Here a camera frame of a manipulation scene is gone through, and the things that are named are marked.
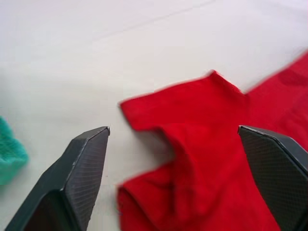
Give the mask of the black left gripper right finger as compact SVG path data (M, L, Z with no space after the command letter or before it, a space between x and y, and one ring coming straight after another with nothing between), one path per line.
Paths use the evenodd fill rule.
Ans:
M308 229L308 153L289 136L239 126L256 186L282 231Z

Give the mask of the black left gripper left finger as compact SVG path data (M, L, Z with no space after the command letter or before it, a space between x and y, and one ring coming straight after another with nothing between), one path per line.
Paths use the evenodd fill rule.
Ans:
M38 179L7 231L85 231L100 189L110 128L72 139Z

